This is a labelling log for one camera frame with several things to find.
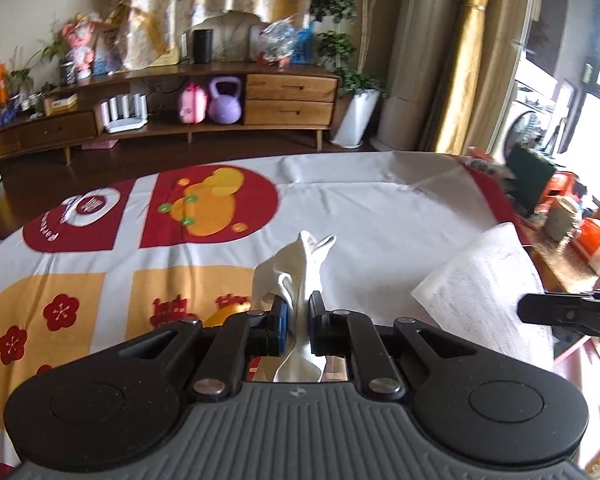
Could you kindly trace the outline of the green potted tree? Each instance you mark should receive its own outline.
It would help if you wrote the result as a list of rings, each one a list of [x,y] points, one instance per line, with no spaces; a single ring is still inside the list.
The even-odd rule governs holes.
[[[365,66],[378,0],[311,0],[310,18],[326,23],[316,35],[317,59],[340,78],[343,96],[378,91],[377,77]]]

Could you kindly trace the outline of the golden curtain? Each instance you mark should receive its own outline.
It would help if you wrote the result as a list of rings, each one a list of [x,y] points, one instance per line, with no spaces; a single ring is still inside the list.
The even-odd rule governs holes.
[[[448,88],[432,147],[436,153],[459,155],[463,151],[477,91],[488,3],[463,1]]]

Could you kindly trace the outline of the orange snack packet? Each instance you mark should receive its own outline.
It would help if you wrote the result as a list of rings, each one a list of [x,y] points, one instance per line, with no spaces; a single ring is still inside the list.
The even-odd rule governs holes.
[[[584,218],[569,245],[596,275],[600,275],[600,219]]]

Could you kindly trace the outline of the small potted plant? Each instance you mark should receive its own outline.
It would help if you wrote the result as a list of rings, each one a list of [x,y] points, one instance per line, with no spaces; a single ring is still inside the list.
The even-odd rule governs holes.
[[[76,82],[76,66],[69,44],[69,35],[73,29],[73,22],[63,25],[55,22],[50,29],[50,41],[42,42],[41,49],[33,55],[33,59],[38,63],[51,63],[53,60],[58,62],[61,87],[68,87]]]

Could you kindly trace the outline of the purple kettlebell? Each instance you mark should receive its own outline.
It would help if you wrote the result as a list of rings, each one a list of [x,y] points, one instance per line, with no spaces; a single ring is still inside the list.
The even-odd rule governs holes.
[[[220,84],[232,84],[234,93],[219,92]],[[242,107],[239,101],[242,81],[234,76],[215,77],[209,82],[209,92],[211,96],[208,108],[210,118],[219,125],[231,125],[238,122],[242,116]]]

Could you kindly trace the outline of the wooden tv cabinet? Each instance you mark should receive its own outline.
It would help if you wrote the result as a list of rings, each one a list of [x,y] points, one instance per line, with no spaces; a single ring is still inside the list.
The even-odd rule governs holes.
[[[313,65],[213,62],[94,76],[58,88],[39,118],[0,126],[0,159],[91,142],[246,130],[332,128],[340,79]]]

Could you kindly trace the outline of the cream ceramic mug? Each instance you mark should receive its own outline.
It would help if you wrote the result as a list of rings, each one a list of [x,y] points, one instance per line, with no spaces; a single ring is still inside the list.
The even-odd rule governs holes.
[[[580,207],[573,198],[557,196],[547,211],[543,226],[545,234],[558,243],[572,232],[580,217]]]

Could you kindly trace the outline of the orange green tissue box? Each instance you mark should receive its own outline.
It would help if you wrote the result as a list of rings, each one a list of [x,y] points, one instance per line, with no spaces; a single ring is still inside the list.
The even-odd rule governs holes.
[[[515,144],[506,158],[506,168],[514,175],[510,191],[517,210],[528,218],[537,206],[550,204],[555,197],[572,192],[577,175],[556,165],[532,148]]]

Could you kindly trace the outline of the printed white red tablecloth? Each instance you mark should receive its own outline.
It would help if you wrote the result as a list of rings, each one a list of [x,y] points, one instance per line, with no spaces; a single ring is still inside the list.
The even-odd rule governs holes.
[[[17,456],[5,402],[24,380],[180,318],[202,322],[308,231],[337,237],[329,308],[425,316],[414,288],[516,219],[455,157],[385,152],[233,160],[73,195],[0,241],[0,478]]]

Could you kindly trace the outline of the pink plush doll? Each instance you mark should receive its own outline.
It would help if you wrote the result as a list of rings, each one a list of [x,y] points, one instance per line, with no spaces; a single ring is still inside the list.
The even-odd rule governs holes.
[[[61,36],[68,46],[68,58],[73,64],[77,80],[91,77],[95,58],[94,37],[99,22],[100,15],[97,12],[78,13],[61,29]]]

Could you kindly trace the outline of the white square planter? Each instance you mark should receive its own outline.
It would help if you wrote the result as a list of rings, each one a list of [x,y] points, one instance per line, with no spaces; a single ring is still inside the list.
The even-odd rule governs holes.
[[[346,111],[332,135],[332,143],[353,150],[362,144],[363,136],[380,99],[379,90],[352,94]]]

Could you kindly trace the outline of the clear plastic bag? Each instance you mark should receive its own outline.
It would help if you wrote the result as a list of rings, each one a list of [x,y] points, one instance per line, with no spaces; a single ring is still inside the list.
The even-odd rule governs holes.
[[[298,29],[290,18],[269,24],[258,37],[258,63],[286,67],[290,64],[298,41]]]

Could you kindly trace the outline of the white wifi router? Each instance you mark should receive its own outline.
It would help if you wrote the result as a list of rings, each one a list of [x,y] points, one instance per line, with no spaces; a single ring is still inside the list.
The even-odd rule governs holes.
[[[108,134],[140,130],[148,124],[147,99],[144,94],[120,94],[99,105],[102,128]]]

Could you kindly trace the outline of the black cylinder speaker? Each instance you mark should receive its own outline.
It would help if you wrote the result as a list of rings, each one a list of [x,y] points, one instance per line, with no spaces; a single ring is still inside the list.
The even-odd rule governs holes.
[[[192,32],[193,61],[195,64],[209,64],[213,58],[213,30],[195,29]]]

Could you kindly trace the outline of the beige covered standing unit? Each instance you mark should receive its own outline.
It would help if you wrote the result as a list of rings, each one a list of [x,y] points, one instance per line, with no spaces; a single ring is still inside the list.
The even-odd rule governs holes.
[[[452,36],[456,0],[402,0],[396,21],[387,94],[372,139],[379,151],[411,151],[427,114]]]

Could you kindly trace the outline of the white cloth piece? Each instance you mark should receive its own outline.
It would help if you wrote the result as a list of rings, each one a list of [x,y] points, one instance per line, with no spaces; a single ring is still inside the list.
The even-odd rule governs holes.
[[[298,238],[279,249],[253,273],[250,306],[268,310],[277,297],[289,307],[289,339],[279,358],[263,358],[254,379],[258,382],[321,382],[327,366],[324,356],[311,350],[309,335],[309,299],[323,290],[321,267],[336,236],[317,240],[302,231]]]

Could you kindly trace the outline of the cream waffle towel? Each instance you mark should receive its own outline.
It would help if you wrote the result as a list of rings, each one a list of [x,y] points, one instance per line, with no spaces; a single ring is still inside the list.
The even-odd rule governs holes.
[[[544,292],[513,223],[483,233],[413,290],[442,330],[504,356],[552,370],[552,330],[524,324],[518,300]]]

